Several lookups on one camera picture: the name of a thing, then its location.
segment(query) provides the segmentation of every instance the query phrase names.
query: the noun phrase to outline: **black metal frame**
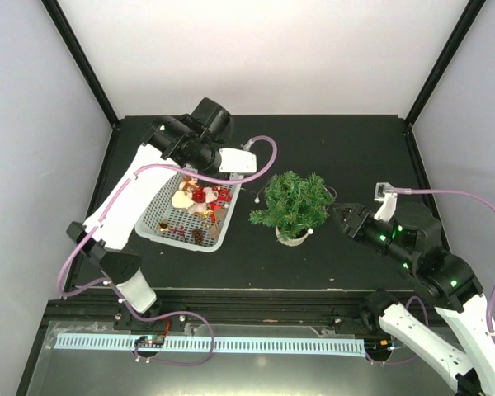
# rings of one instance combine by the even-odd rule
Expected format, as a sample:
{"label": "black metal frame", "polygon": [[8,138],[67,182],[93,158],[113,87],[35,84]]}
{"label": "black metal frame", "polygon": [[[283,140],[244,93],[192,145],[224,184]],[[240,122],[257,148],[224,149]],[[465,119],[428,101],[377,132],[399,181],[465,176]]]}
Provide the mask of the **black metal frame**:
{"label": "black metal frame", "polygon": [[[77,37],[73,33],[72,27],[69,25],[59,2],[57,0],[41,1],[44,3],[55,26],[85,77],[88,86],[92,89],[94,96],[113,128],[92,201],[88,207],[87,213],[91,214],[100,204],[101,186],[106,179],[106,170],[113,158],[114,148],[120,133],[120,120],[117,118],[92,66],[88,62],[87,56],[84,54]],[[484,3],[485,0],[469,0],[404,121],[405,129],[403,135],[405,136],[414,172],[421,188],[429,188],[429,181],[418,151],[412,127]],[[432,210],[433,214],[438,217],[438,209],[432,196],[425,196],[424,202]],[[448,247],[445,236],[443,242]],[[352,322],[350,319],[337,326],[334,325],[335,317],[355,318],[363,299],[369,293],[367,291],[362,293],[356,292],[349,298],[344,292],[337,291],[327,293],[322,291],[159,290],[158,301],[161,301],[161,306],[158,306],[158,312],[163,313],[178,309],[189,309],[203,314],[213,323],[261,324],[267,323],[267,319],[270,319],[270,323],[277,321],[280,324],[288,325],[333,326],[341,334],[351,333],[356,334],[357,337],[374,337],[366,334],[360,326],[356,325],[356,322]],[[404,301],[410,297],[410,294],[397,293],[396,296]],[[115,295],[109,290],[91,290],[71,300],[49,301],[26,363],[26,369],[21,378],[17,395],[27,393],[31,376],[35,370],[35,363],[37,362],[50,321],[97,320],[115,322],[116,314],[122,313],[121,304],[117,303]],[[418,309],[412,309],[412,313],[417,318],[421,316],[421,312]],[[430,312],[430,315],[431,325],[441,326],[443,324],[434,310]],[[143,324],[141,322],[134,322],[128,326],[135,332],[143,331]]]}

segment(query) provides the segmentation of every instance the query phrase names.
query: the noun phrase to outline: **gray floor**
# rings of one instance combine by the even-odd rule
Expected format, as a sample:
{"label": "gray floor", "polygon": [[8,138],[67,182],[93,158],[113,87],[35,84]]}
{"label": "gray floor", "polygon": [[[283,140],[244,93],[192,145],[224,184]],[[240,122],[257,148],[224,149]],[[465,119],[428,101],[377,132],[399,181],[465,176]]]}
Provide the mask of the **gray floor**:
{"label": "gray floor", "polygon": [[[282,333],[282,337],[291,335],[285,334],[285,329],[272,331]],[[398,360],[410,351],[402,349],[395,353]],[[170,355],[162,357],[179,361],[199,358],[190,353]],[[146,364],[144,361],[136,363],[130,352],[43,348],[28,394],[418,396],[454,393],[420,360],[401,366],[381,367],[355,357],[215,354],[204,365],[186,368],[153,362]]]}

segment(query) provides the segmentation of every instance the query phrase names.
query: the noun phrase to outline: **white wall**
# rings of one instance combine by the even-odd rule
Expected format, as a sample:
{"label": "white wall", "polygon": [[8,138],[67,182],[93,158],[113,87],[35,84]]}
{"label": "white wall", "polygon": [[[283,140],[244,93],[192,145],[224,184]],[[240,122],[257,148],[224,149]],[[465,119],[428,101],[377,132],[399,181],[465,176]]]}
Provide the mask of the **white wall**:
{"label": "white wall", "polygon": [[[495,0],[481,10],[415,133],[433,187],[472,191],[495,204]],[[489,293],[495,216],[468,198],[439,197],[438,205],[453,249]]]}
{"label": "white wall", "polygon": [[15,394],[110,133],[40,1],[0,2],[0,395]]}
{"label": "white wall", "polygon": [[119,117],[405,116],[467,0],[60,0]]}

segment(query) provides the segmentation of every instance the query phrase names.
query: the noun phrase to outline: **green foliage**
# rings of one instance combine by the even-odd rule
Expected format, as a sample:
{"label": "green foliage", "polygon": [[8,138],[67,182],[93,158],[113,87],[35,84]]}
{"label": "green foliage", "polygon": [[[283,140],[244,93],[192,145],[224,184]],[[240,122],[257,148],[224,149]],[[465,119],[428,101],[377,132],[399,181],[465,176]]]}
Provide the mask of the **green foliage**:
{"label": "green foliage", "polygon": [[264,197],[268,209],[252,211],[249,219],[253,224],[277,227],[284,240],[323,224],[327,207],[334,201],[320,176],[312,173],[303,179],[292,171],[273,176]]}

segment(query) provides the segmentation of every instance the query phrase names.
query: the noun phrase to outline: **perforated metal strip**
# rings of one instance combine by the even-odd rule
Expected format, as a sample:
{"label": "perforated metal strip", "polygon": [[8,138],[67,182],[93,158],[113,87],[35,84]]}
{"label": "perforated metal strip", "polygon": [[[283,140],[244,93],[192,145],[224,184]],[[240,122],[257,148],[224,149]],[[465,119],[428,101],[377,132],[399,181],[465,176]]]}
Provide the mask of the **perforated metal strip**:
{"label": "perforated metal strip", "polygon": [[[57,336],[55,349],[79,349],[90,351],[133,351],[139,336],[120,334],[67,334]],[[157,351],[159,348],[140,348],[140,351]],[[161,351],[207,352],[210,337],[168,336]],[[365,356],[363,340],[308,339],[308,338],[260,338],[216,337],[216,353],[270,353],[291,355],[339,355]]]}

